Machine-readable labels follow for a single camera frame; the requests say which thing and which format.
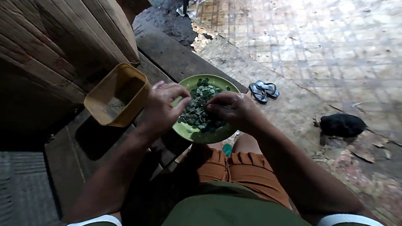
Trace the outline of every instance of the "hand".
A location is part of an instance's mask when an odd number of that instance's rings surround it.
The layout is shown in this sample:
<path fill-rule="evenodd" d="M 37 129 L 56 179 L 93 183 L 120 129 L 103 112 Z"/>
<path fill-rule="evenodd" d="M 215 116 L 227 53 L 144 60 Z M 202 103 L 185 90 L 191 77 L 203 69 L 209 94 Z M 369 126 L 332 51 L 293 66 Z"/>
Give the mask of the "hand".
<path fill-rule="evenodd" d="M 234 128 L 252 134 L 256 126 L 266 121 L 251 98 L 243 93 L 223 91 L 207 103 L 207 110 L 229 122 Z"/>
<path fill-rule="evenodd" d="M 173 107 L 172 102 L 177 97 L 183 99 Z M 158 138 L 167 132 L 191 101 L 191 95 L 183 86 L 171 82 L 157 82 L 148 95 L 147 103 L 142 112 L 140 128 L 146 136 Z"/>

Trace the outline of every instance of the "leg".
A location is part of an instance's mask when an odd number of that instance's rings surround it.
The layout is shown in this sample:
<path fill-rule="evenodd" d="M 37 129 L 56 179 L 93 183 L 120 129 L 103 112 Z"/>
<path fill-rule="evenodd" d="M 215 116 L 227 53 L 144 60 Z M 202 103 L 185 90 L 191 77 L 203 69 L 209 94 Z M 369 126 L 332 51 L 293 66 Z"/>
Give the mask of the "leg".
<path fill-rule="evenodd" d="M 263 199 L 290 209 L 287 193 L 252 136 L 242 134 L 236 140 L 229 158 L 229 171 L 232 182 L 251 189 Z"/>
<path fill-rule="evenodd" d="M 222 143 L 191 146 L 191 150 L 174 170 L 175 184 L 184 197 L 192 195 L 200 183 L 228 180 L 227 158 L 222 148 Z"/>

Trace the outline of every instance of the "person's right hand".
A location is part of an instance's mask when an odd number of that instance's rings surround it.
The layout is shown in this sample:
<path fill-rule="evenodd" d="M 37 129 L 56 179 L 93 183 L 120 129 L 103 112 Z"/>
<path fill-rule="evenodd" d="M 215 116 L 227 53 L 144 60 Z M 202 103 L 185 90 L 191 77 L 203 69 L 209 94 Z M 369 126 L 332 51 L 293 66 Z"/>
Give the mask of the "person's right hand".
<path fill-rule="evenodd" d="M 207 110 L 217 114 L 234 128 L 252 134 L 255 127 L 266 121 L 250 97 L 243 93 L 223 91 L 207 103 Z"/>

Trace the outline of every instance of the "sandal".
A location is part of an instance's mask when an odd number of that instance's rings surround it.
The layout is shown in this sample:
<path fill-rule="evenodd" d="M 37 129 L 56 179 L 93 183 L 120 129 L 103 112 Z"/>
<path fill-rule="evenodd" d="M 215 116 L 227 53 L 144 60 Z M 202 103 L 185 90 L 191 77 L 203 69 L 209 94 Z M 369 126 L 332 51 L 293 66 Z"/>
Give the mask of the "sandal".
<path fill-rule="evenodd" d="M 261 87 L 265 90 L 267 94 L 269 94 L 273 99 L 279 97 L 279 91 L 276 89 L 276 85 L 274 83 L 264 83 L 261 80 L 255 82 L 258 87 Z"/>
<path fill-rule="evenodd" d="M 257 86 L 255 83 L 251 83 L 248 87 L 256 100 L 265 103 L 268 102 L 269 99 L 264 88 Z"/>

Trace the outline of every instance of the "orange shorts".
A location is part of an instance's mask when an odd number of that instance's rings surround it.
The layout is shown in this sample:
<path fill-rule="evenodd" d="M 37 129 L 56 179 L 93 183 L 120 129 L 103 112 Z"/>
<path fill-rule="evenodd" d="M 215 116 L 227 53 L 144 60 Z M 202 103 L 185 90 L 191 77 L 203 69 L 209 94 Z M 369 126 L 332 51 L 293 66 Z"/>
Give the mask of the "orange shorts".
<path fill-rule="evenodd" d="M 229 158 L 223 151 L 214 148 L 192 148 L 178 165 L 181 180 L 202 183 L 227 181 L 245 186 L 261 198 L 279 203 L 291 209 L 289 197 L 261 154 L 232 154 Z"/>

